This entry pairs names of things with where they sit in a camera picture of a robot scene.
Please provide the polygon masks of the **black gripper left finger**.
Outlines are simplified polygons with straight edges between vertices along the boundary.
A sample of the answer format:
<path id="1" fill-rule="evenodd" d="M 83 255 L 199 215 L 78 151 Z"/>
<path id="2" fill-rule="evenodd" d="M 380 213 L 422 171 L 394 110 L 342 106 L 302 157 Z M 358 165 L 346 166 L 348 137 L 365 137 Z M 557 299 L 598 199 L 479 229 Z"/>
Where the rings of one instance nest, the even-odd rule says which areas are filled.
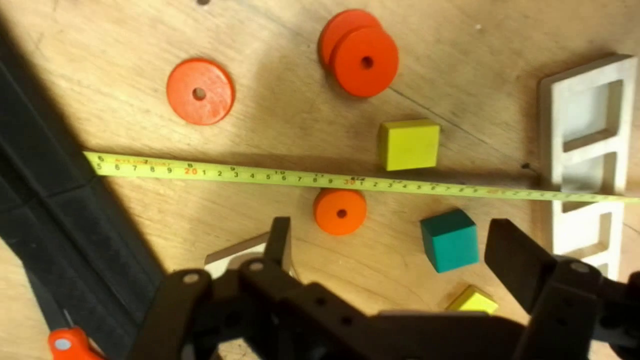
<path id="1" fill-rule="evenodd" d="M 289 218 L 287 217 L 278 217 L 271 221 L 266 248 L 264 248 L 264 258 L 282 271 L 289 272 L 292 271 L 292 248 L 289 248 Z"/>

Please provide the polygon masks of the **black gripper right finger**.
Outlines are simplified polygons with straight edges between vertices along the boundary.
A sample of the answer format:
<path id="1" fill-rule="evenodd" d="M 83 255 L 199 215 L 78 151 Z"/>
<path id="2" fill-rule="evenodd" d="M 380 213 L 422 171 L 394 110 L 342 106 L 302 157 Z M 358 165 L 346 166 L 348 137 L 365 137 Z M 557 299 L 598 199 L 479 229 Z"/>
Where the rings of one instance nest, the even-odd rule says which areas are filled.
<path id="1" fill-rule="evenodd" d="M 490 223 L 484 262 L 526 312 L 554 271 L 554 258 L 505 218 Z"/>

